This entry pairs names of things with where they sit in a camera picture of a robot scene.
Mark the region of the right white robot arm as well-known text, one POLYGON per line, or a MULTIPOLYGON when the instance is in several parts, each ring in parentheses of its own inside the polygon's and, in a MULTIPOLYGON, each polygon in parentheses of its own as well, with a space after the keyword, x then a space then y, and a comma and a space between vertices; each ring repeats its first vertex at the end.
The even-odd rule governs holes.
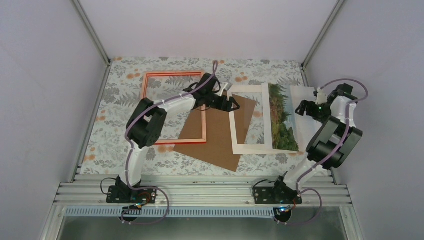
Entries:
POLYGON ((353 95, 354 87, 347 79, 341 82, 330 94, 317 88, 315 100, 302 100, 296 108, 296 114, 311 117, 321 127, 306 146, 306 158, 274 182, 270 191, 274 202, 282 204, 300 196, 302 186, 318 171, 340 167, 362 138, 363 131, 354 122, 361 99, 353 95))

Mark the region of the landscape photo print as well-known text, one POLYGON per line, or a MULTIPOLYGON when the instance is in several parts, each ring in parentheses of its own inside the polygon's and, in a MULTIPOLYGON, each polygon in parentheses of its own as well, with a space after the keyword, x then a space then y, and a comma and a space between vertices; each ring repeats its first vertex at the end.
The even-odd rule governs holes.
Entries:
POLYGON ((314 88, 262 85, 264 140, 266 149, 278 153, 305 152, 320 124, 295 110, 303 100, 315 101, 314 88))

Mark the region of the red picture frame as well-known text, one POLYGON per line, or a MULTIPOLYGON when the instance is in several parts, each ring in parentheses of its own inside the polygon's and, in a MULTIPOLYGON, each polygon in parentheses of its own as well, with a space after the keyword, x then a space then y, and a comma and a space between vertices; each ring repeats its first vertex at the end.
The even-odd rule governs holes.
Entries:
MULTIPOLYGON (((203 70, 184 70, 184 71, 147 71, 144 73, 141 85, 140 97, 143 99, 147 95, 147 87, 149 78, 153 77, 202 77, 205 72, 203 70)), ((168 117, 172 117, 179 113, 189 110, 189 101, 186 97, 182 97, 182 93, 177 95, 177 99, 160 100, 161 108, 165 109, 168 117)), ((182 145, 182 144, 205 144, 207 142, 206 112, 201 111, 201 137, 191 139, 160 139, 155 145, 182 145)))

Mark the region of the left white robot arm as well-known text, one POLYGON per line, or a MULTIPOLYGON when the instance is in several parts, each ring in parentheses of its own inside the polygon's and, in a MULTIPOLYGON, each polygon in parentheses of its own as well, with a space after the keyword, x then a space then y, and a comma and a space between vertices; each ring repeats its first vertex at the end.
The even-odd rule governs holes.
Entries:
POLYGON ((228 113, 236 111, 240 105, 235 98, 223 94, 230 88, 231 84, 221 83, 215 74, 205 73, 199 82, 168 99, 152 101, 145 97, 139 102, 126 125, 124 137, 130 149, 124 171, 114 185, 124 201, 131 203, 139 197, 141 155, 159 140, 167 117, 202 106, 228 113))

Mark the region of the brown backing board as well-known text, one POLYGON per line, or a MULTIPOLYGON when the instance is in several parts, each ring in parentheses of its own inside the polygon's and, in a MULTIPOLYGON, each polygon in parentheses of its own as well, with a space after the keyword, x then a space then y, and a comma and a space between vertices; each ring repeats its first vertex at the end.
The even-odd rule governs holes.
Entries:
MULTIPOLYGON (((255 111, 256 101, 233 95, 240 109, 235 110, 236 139, 243 144, 255 111)), ((174 152, 191 157, 217 167, 236 172, 241 155, 233 154, 230 116, 228 112, 208 109, 206 113, 206 143, 177 144, 174 152)))

